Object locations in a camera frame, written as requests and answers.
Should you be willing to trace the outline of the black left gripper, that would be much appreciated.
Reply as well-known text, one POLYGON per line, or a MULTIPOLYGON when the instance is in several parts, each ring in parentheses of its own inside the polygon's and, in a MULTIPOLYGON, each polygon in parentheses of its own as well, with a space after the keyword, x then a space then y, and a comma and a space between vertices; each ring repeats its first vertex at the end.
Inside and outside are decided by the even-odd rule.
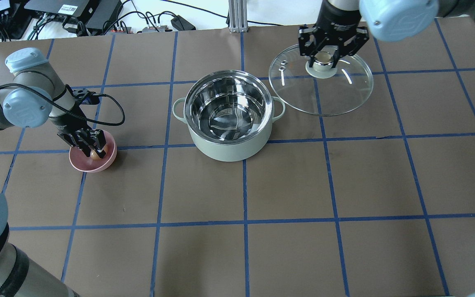
POLYGON ((69 113, 59 116, 51 116, 50 120, 58 129, 57 135, 71 147, 77 147, 87 158, 91 157, 91 151, 95 150, 101 159, 108 152, 107 141, 104 138, 103 130, 92 129, 82 111, 72 111, 74 117, 69 113))

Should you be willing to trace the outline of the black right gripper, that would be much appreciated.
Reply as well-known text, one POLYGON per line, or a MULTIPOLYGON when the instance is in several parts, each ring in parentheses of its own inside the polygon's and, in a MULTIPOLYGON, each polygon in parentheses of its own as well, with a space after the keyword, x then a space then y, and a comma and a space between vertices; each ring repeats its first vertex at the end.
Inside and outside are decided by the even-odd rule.
POLYGON ((315 55, 325 46, 336 47, 332 69, 344 56, 354 56, 369 39, 369 30, 359 26, 362 15, 358 4, 322 4, 313 27, 300 26, 298 46, 300 56, 309 57, 307 66, 313 69, 315 55))

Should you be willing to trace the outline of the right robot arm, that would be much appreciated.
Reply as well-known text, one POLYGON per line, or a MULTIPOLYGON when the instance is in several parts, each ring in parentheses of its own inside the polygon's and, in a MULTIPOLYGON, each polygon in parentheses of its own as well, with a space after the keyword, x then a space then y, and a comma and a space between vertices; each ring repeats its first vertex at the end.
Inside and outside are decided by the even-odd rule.
POLYGON ((199 79, 171 111, 204 154, 225 162, 244 160, 266 144, 286 106, 296 108, 285 94, 301 86, 294 70, 333 84, 329 110, 308 114, 349 113, 373 90, 373 75, 357 54, 371 36, 401 41, 422 32, 436 17, 463 14, 475 21, 475 0, 324 0, 315 25, 300 26, 297 44, 271 62, 269 83, 275 95, 254 75, 221 70, 199 79))

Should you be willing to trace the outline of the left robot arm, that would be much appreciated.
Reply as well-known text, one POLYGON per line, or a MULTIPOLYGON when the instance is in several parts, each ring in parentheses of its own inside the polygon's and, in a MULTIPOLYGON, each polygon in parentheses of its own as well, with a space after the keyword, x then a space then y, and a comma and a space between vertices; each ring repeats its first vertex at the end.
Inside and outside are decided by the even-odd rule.
MULTIPOLYGON (((13 75, 0 85, 0 131, 39 127, 48 120, 58 136, 99 167, 111 164, 116 149, 110 134, 89 126, 81 104, 100 103, 100 94, 72 90, 49 60, 34 47, 19 49, 5 59, 13 75)), ((0 192, 0 297, 77 297, 78 293, 8 241, 8 204, 0 192)))

